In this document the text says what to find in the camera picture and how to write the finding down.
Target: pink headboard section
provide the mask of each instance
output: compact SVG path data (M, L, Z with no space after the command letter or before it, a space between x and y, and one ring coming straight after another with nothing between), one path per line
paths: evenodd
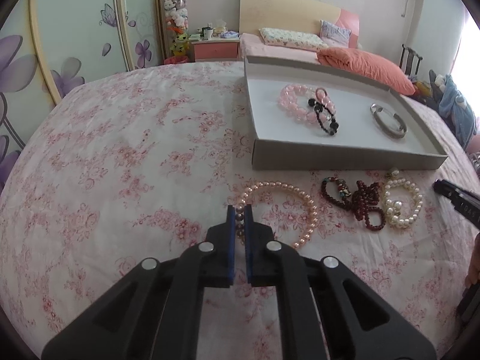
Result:
M360 22L359 15L346 11L345 9L340 10L340 17L338 18L335 25L341 28L348 28L352 30L350 36L349 48L356 49L358 40L359 40L359 30Z

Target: silver screw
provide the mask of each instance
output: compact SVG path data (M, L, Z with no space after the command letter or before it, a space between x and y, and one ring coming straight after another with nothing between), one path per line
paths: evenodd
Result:
M327 268L337 268L338 260L335 257L328 256L323 259L323 263Z
M211 242L202 242L200 245L198 245L198 249L204 252L212 251L213 248L214 246L213 246L213 243Z
M278 241L270 241L267 243L267 249L269 251L279 251L282 249L282 244Z
M157 266L157 261L152 258L144 259L142 261L142 268L149 271L150 269L154 269Z

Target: blue towel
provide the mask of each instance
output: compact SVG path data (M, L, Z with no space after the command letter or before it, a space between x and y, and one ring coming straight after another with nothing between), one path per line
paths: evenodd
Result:
M472 136L477 134L475 114L449 74L445 85L445 92L438 104L438 114L444 119L451 117L455 124L455 137L465 150Z

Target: bed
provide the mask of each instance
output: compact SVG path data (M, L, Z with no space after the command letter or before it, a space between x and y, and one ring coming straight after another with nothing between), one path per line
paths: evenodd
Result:
M241 54L318 63L313 51L265 44L258 30L271 27L318 35L320 20L350 29L349 47L359 46L359 17L345 9L318 0L240 0Z
M373 233L319 188L327 176L354 185L384 172L251 169L242 62L153 67L75 88L28 142L0 196L1 307L40 355L143 258L179 256L224 221L246 185L285 180L308 191L321 213L300 253L337 256L445 353L477 231L431 184L445 178L480 192L480 182L440 117L408 101L449 157L437 171L404 173L424 194L416 225ZM285 243L305 225L288 194L257 195L253 212ZM240 244L236 253L234 287L205 292L198 359L279 359L275 291L251 288Z

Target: silver bangle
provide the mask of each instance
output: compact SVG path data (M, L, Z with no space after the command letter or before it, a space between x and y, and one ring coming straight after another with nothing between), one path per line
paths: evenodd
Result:
M405 134L407 133L407 125L405 121L400 117L400 115L392 114L390 111L388 111L387 109L383 108L381 105L378 105L378 104L372 104L370 107L370 111L371 111L371 114L373 115L373 118L375 119L377 124L380 126L382 131L385 134L387 134L389 137L392 137L395 139L400 139L405 137ZM398 129L395 130L388 127L378 115L380 112L385 112L386 114L393 117L393 119L395 119L400 124Z

